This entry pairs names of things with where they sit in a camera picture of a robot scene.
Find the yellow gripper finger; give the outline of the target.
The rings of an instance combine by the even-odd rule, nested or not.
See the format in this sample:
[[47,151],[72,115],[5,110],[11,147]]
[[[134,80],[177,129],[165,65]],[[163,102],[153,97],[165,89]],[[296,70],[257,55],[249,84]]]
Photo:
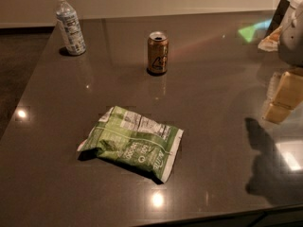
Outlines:
[[277,106],[293,110],[303,101],[303,77],[295,73],[282,74],[273,103]]
[[292,110],[284,105],[266,102],[263,106],[262,118],[268,122],[280,124],[291,114]]

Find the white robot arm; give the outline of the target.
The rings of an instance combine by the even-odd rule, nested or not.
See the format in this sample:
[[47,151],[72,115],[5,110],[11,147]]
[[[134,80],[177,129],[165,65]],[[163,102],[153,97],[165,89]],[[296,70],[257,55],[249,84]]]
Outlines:
[[277,52],[290,69],[272,75],[262,118],[279,124],[303,101],[303,0],[280,0],[271,28],[258,49]]

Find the black robot base panel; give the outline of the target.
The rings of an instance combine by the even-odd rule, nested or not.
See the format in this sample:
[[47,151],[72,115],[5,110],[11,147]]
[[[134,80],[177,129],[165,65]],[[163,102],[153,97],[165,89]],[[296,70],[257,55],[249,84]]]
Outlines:
[[269,36],[274,32],[281,24],[288,7],[290,6],[291,0],[280,0],[276,10],[274,12],[273,18],[270,21],[270,25],[267,28],[265,36]]

